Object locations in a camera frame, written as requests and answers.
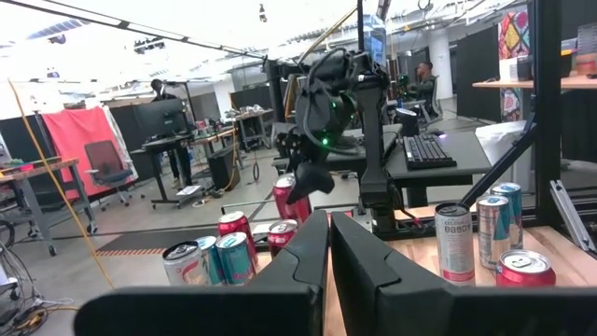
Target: black keyboard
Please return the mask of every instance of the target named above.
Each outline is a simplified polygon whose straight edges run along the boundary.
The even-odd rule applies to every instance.
[[[446,153],[435,135],[404,136],[404,155],[407,168],[430,169],[453,167],[456,161]]]

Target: concrete floor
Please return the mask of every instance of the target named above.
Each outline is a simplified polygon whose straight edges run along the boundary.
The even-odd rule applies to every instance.
[[[445,109],[445,119],[434,127],[446,132],[461,132],[474,130],[482,125],[477,121],[457,119],[453,111],[456,110],[453,102],[442,103]],[[264,200],[271,192],[271,186],[276,178],[276,173],[271,168],[272,150],[260,150],[257,155],[261,177],[258,182],[247,185],[253,180],[250,167],[242,170],[242,181],[237,188],[221,199],[211,200],[201,208],[190,205],[177,210],[170,205],[159,206],[152,210],[149,199],[157,197],[158,188],[155,182],[145,184],[132,192],[135,195],[131,206],[125,208],[118,202],[112,202],[106,212],[95,212],[99,235],[91,237],[96,247],[107,244],[118,237],[115,232],[138,231],[158,228],[178,228],[194,225],[207,225],[217,222],[220,216],[220,206],[228,203],[241,203]],[[253,163],[253,153],[245,160],[245,165]],[[336,188],[331,194],[315,193],[311,196],[312,205],[354,203],[357,200],[358,186],[356,179],[343,181],[337,178]],[[429,201],[432,203],[442,200],[454,200],[462,197],[470,186],[430,188]],[[141,200],[138,195],[143,192],[147,197]],[[257,206],[239,208],[246,214],[252,214]],[[256,220],[276,217],[275,206],[272,203],[265,205],[255,214]],[[71,298],[74,305],[80,306],[86,301],[104,294],[110,290],[109,285],[98,270],[90,251],[82,238],[68,238],[80,235],[73,220],[68,220],[52,230],[58,256],[50,257],[47,247],[41,242],[16,244],[14,251],[22,258],[35,279],[35,285],[46,297],[46,300],[56,301],[60,298]],[[17,240],[26,237],[26,228],[17,228]],[[167,278],[163,271],[159,255],[102,257],[102,264],[114,281],[116,287],[167,285]],[[43,336],[68,336],[73,335],[72,322],[74,312],[58,311],[52,314],[48,322],[41,327],[35,335]]]

